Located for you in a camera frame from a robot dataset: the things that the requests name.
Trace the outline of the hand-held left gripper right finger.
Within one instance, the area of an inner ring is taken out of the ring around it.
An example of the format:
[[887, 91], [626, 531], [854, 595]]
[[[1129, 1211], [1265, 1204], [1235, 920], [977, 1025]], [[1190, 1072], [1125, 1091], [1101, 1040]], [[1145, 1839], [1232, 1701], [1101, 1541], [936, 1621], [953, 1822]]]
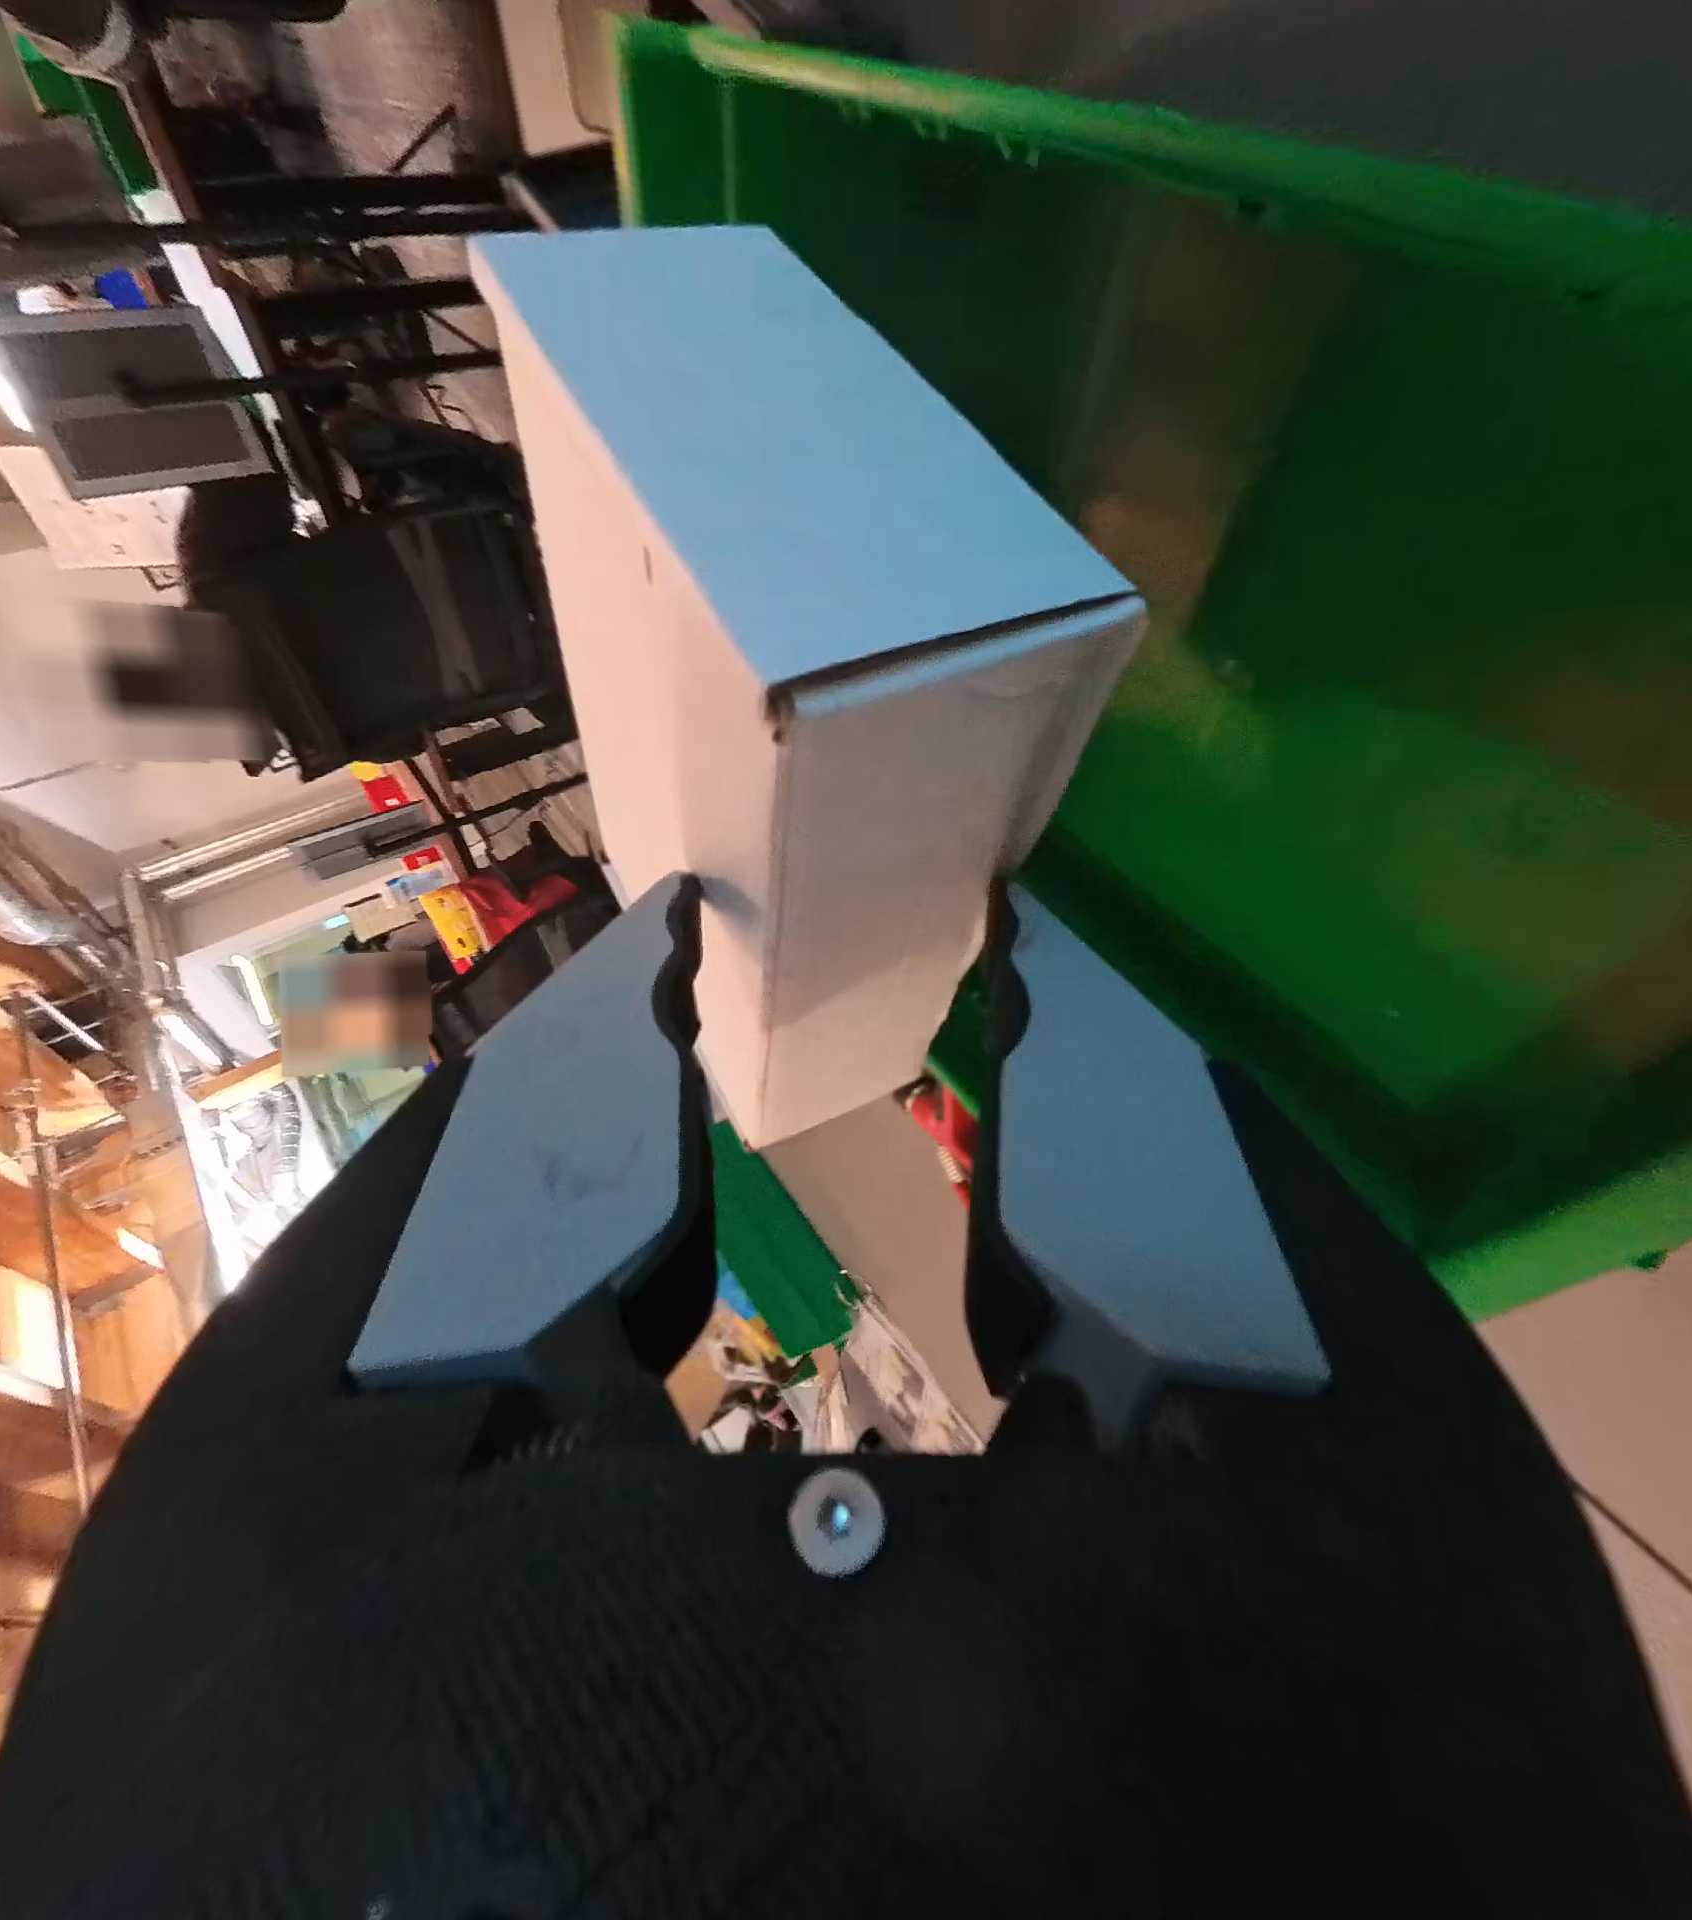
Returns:
[[1200, 1044], [1020, 885], [991, 893], [982, 985], [967, 1330], [987, 1394], [1135, 1446], [1171, 1388], [1327, 1390]]

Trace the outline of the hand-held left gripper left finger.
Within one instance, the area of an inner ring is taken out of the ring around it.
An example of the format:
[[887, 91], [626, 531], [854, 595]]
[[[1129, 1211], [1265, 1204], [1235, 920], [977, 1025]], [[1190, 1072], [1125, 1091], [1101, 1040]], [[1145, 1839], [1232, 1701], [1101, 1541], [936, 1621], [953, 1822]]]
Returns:
[[714, 1309], [698, 967], [701, 885], [674, 873], [483, 1034], [359, 1388], [666, 1385]]

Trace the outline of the green plastic bin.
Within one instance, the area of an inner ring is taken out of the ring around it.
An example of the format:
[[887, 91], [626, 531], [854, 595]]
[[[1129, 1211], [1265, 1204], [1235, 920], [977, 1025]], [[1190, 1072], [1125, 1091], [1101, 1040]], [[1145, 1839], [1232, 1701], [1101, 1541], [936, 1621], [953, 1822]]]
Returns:
[[633, 226], [765, 226], [1151, 626], [1024, 878], [1497, 1315], [1692, 1240], [1692, 12], [1502, 125], [612, 26]]
[[115, 83], [72, 75], [56, 65], [30, 37], [11, 26], [11, 42], [25, 80], [43, 117], [69, 117], [82, 122], [116, 186], [140, 199], [164, 190], [164, 173], [149, 154], [129, 102]]
[[840, 1348], [854, 1328], [854, 1282], [765, 1156], [726, 1119], [707, 1133], [721, 1266], [786, 1358]]

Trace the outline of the white cardboard mailer box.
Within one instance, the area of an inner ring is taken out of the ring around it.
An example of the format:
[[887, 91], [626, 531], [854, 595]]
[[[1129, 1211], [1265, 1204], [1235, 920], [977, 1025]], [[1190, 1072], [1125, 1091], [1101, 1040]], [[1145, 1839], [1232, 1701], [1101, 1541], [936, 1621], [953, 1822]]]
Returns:
[[770, 228], [471, 241], [600, 839], [747, 1148], [915, 1079], [1147, 607]]

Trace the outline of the red storage bin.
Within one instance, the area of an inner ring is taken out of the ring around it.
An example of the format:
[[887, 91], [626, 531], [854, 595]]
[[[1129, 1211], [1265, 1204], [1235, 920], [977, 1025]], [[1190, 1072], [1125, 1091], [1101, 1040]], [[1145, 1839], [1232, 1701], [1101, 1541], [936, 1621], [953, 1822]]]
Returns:
[[931, 1137], [933, 1156], [962, 1208], [974, 1204], [980, 1119], [948, 1084], [925, 1075], [901, 1091], [906, 1116]]

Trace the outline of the red bag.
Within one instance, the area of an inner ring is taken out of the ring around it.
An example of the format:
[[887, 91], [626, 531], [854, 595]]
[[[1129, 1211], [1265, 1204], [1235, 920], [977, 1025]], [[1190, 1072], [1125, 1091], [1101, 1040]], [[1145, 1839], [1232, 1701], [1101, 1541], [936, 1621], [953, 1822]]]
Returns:
[[593, 860], [541, 860], [486, 867], [468, 876], [458, 891], [472, 911], [486, 951], [500, 949], [521, 928], [558, 915], [586, 897], [597, 881]]

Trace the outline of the colourful printed pack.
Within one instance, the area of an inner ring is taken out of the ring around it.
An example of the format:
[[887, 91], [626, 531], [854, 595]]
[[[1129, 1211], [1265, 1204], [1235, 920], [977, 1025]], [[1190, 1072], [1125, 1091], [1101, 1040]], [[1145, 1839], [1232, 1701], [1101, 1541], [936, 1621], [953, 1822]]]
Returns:
[[714, 1299], [701, 1336], [716, 1400], [698, 1446], [707, 1452], [854, 1452], [862, 1426], [838, 1359], [788, 1358], [755, 1315]]

